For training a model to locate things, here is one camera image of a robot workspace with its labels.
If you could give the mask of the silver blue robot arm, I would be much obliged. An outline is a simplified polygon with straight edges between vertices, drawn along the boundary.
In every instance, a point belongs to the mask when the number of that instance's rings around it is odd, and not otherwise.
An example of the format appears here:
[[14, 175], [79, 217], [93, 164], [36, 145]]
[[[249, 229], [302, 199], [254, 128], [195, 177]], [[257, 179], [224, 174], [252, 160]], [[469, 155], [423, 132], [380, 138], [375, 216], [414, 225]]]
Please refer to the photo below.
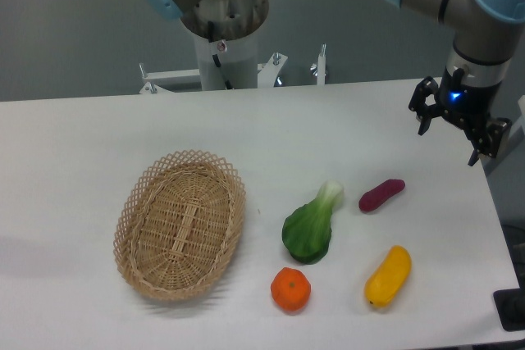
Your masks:
[[[194, 38], [205, 90], [271, 87], [284, 65], [274, 55], [259, 66], [256, 31], [267, 18], [268, 0], [146, 0], [163, 18], [180, 20]], [[510, 120], [491, 115], [524, 30], [524, 0], [385, 0], [454, 29], [452, 52], [441, 80], [426, 78], [409, 109], [421, 133], [442, 118], [472, 144], [471, 162], [496, 159], [511, 144]]]

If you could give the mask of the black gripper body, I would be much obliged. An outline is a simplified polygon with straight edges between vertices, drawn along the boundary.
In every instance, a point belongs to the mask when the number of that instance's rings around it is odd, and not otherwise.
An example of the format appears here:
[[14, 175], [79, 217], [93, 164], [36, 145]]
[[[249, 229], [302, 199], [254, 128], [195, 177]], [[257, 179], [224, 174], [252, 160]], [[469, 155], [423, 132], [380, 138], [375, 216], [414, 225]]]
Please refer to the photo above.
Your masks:
[[430, 106], [431, 118], [442, 118], [456, 127], [485, 127], [503, 79], [503, 63], [448, 61]]

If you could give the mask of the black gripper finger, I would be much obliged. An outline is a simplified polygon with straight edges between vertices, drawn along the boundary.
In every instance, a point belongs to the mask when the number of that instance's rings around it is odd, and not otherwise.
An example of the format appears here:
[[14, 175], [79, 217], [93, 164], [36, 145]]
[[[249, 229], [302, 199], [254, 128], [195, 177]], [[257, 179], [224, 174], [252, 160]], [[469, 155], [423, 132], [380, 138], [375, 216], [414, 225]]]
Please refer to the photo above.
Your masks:
[[467, 123], [463, 132], [472, 144], [469, 166], [474, 166], [481, 157], [496, 159], [509, 138], [512, 121], [508, 118], [489, 118], [478, 124]]
[[409, 101], [409, 110], [416, 114], [419, 121], [418, 135], [424, 135], [430, 128], [431, 120], [435, 118], [435, 104], [427, 105], [427, 99], [438, 91], [438, 83], [430, 76], [421, 80], [415, 87]]

